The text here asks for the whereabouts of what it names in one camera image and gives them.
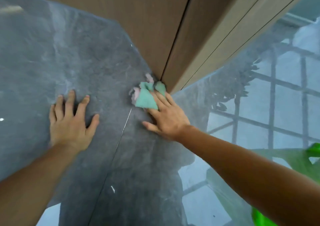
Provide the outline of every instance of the finger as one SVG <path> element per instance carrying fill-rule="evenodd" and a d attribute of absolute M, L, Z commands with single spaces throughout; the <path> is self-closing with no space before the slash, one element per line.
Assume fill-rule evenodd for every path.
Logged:
<path fill-rule="evenodd" d="M 50 112 L 49 112 L 50 125 L 54 124 L 57 121 L 56 114 L 54 112 L 54 107 L 55 105 L 50 106 Z"/>
<path fill-rule="evenodd" d="M 63 96 L 59 95 L 57 98 L 56 106 L 54 108 L 54 111 L 55 111 L 56 117 L 57 117 L 57 121 L 61 121 L 64 117 L 62 105 L 63 105 Z"/>
<path fill-rule="evenodd" d="M 99 125 L 99 114 L 95 114 L 94 117 L 92 118 L 90 126 L 86 130 L 86 135 L 93 137 L 98 125 Z"/>
<path fill-rule="evenodd" d="M 150 122 L 142 122 L 142 124 L 146 127 L 146 129 L 147 130 L 149 130 L 149 131 L 153 131 L 153 132 L 155 132 L 155 133 L 157 133 L 157 134 L 160 134 L 161 133 L 161 131 L 159 130 L 159 128 L 156 126 L 156 125 L 154 125 L 154 124 L 152 124 L 152 123 L 150 123 Z"/>
<path fill-rule="evenodd" d="M 165 106 L 168 106 L 168 107 L 171 106 L 170 103 L 165 99 L 165 97 L 162 94 L 160 94 L 158 91 L 156 91 L 155 94 Z"/>
<path fill-rule="evenodd" d="M 73 116 L 73 105 L 74 105 L 74 99 L 75 99 L 75 92 L 74 90 L 70 90 L 68 94 L 68 99 L 66 101 L 66 108 L 65 108 L 65 116 Z"/>
<path fill-rule="evenodd" d="M 90 96 L 86 95 L 85 98 L 78 105 L 78 110 L 77 110 L 76 116 L 79 116 L 84 119 L 85 111 L 86 111 L 85 109 L 86 109 L 89 101 L 90 101 Z"/>
<path fill-rule="evenodd" d="M 166 94 L 165 97 L 167 98 L 167 100 L 170 103 L 170 105 L 176 106 L 177 104 L 176 104 L 176 102 L 174 102 L 174 100 L 172 99 L 171 95 L 169 93 L 167 93 L 167 92 L 165 94 Z"/>
<path fill-rule="evenodd" d="M 159 107 L 159 110 L 162 110 L 166 107 L 166 105 L 164 105 L 164 103 L 162 103 L 161 100 L 159 100 L 158 96 L 154 93 L 154 92 L 150 92 L 157 104 L 157 106 Z"/>
<path fill-rule="evenodd" d="M 147 111 L 155 118 L 157 119 L 160 115 L 160 112 L 156 109 L 147 109 Z"/>

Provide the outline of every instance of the person's left hand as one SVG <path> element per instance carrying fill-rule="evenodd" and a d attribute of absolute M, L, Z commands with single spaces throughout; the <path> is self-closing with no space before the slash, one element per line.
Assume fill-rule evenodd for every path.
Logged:
<path fill-rule="evenodd" d="M 50 107 L 50 137 L 52 146 L 70 146 L 78 153 L 86 150 L 89 146 L 97 126 L 99 125 L 99 115 L 92 118 L 88 128 L 85 126 L 85 109 L 90 101 L 89 95 L 78 105 L 76 115 L 73 115 L 75 92 L 71 90 L 66 101 L 65 111 L 63 111 L 63 96 L 59 95 L 57 103 Z"/>

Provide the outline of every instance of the wooden panel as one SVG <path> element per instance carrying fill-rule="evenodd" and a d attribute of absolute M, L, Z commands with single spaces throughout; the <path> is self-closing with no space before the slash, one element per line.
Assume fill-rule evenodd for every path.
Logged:
<path fill-rule="evenodd" d="M 188 0 L 53 0 L 115 19 L 160 78 Z"/>
<path fill-rule="evenodd" d="M 252 40 L 260 30 L 266 30 L 282 14 L 293 7 L 294 0 L 259 0 L 224 39 L 218 48 L 202 64 L 198 71 L 187 82 L 186 86 L 212 73 L 221 67 L 225 61 L 236 54 L 245 43 Z"/>
<path fill-rule="evenodd" d="M 162 81 L 167 85 L 169 91 L 181 89 L 197 70 L 197 67 L 193 66 L 193 70 L 188 70 L 189 74 L 191 72 L 191 76 L 189 78 L 185 76 L 182 77 L 194 57 L 212 35 L 215 26 L 227 12 L 232 2 L 233 0 L 190 0 L 178 37 L 170 54 L 165 73 L 162 77 Z M 226 30 L 229 32 L 235 25 L 236 22 L 234 25 L 231 24 L 231 27 L 228 24 Z"/>

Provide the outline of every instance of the gray marble floor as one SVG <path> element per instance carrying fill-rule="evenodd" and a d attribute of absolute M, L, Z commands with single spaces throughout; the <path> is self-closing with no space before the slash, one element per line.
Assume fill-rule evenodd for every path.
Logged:
<path fill-rule="evenodd" d="M 319 33 L 319 22 L 277 22 L 173 97 L 202 131 L 295 169 L 288 153 L 320 142 Z M 86 120 L 101 116 L 39 225 L 253 225 L 251 206 L 206 162 L 142 127 L 150 117 L 128 92 L 150 70 L 116 22 L 0 0 L 0 56 L 0 179 L 46 151 L 58 94 L 90 94 Z"/>

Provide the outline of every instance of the person's left arm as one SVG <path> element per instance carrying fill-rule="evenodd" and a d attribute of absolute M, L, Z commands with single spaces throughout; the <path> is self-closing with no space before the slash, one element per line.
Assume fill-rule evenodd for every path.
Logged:
<path fill-rule="evenodd" d="M 50 108 L 52 147 L 42 157 L 0 182 L 0 225 L 34 226 L 49 203 L 55 186 L 80 151 L 89 146 L 99 124 L 95 115 L 86 129 L 86 96 L 73 114 L 75 93 L 69 92 L 63 111 L 63 97 Z"/>

